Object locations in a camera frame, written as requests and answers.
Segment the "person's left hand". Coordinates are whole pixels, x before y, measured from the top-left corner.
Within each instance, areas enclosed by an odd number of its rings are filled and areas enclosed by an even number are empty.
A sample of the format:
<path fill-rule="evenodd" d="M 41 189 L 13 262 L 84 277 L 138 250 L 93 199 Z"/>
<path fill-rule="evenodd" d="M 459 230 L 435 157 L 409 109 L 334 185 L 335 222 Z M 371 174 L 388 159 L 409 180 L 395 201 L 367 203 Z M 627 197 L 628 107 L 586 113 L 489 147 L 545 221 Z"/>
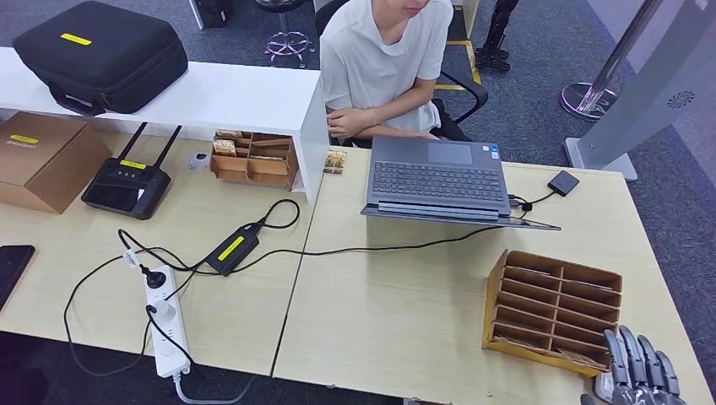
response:
<path fill-rule="evenodd" d="M 327 114 L 328 133 L 332 138 L 352 138 L 378 124 L 370 110 L 346 108 Z"/>

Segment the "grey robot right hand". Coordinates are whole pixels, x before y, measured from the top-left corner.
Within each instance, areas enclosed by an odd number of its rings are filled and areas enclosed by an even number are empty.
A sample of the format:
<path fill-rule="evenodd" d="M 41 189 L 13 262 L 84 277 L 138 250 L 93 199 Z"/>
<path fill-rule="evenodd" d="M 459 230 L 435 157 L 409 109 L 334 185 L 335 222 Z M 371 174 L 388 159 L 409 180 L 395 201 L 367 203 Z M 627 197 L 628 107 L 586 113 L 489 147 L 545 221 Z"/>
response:
<path fill-rule="evenodd" d="M 644 335 L 620 325 L 603 331 L 610 356 L 608 404 L 684 404 L 674 366 Z"/>

